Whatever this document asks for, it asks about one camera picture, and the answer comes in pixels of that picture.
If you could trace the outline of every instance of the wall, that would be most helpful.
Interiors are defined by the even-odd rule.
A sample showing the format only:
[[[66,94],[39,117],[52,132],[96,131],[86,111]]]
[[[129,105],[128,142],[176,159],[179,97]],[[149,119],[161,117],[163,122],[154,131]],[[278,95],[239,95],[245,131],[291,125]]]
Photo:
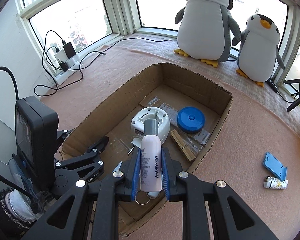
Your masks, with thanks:
[[[17,13],[15,0],[8,1],[0,13],[0,66],[8,67],[12,71],[17,81],[19,98],[24,98],[34,94],[35,85],[51,83]],[[0,71],[0,174],[9,180],[12,177],[4,163],[7,164],[12,153],[16,153],[15,101],[10,76]],[[7,186],[0,182],[0,190],[3,188]]]
[[[19,98],[34,95],[33,88],[37,84],[51,85],[18,16],[15,0],[9,0],[0,13],[0,66],[14,74]],[[12,130],[15,101],[11,79],[0,71],[0,120]]]

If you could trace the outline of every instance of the black monitor device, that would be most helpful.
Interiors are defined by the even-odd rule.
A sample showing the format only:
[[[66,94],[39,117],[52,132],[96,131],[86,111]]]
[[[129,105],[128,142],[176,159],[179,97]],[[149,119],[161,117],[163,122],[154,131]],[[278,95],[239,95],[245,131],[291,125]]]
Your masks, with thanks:
[[[58,114],[35,96],[16,101],[15,130],[18,157],[40,190],[48,191],[56,176]]]

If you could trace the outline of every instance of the blue round container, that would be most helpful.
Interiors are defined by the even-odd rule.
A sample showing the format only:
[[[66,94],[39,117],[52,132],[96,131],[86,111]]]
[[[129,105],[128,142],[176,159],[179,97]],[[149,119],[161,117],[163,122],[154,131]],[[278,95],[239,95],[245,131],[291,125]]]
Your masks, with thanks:
[[[204,114],[195,107],[181,109],[177,118],[178,127],[186,133],[198,133],[205,122]]]

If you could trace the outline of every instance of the small pink bottle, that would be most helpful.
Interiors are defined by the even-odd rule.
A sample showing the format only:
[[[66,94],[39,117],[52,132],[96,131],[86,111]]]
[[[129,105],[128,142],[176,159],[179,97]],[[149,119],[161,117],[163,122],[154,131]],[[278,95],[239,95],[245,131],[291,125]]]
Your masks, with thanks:
[[[158,137],[157,113],[154,118],[144,121],[145,135],[141,141],[141,184],[145,192],[162,190],[161,141]]]

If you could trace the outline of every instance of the device screen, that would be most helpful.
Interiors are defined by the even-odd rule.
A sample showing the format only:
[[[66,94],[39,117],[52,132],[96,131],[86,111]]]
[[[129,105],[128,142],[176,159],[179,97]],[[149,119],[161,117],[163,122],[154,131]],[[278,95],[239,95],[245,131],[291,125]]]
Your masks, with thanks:
[[[16,110],[16,139],[24,156],[33,166],[32,147],[31,147],[31,131],[26,120],[22,117],[18,109]]]

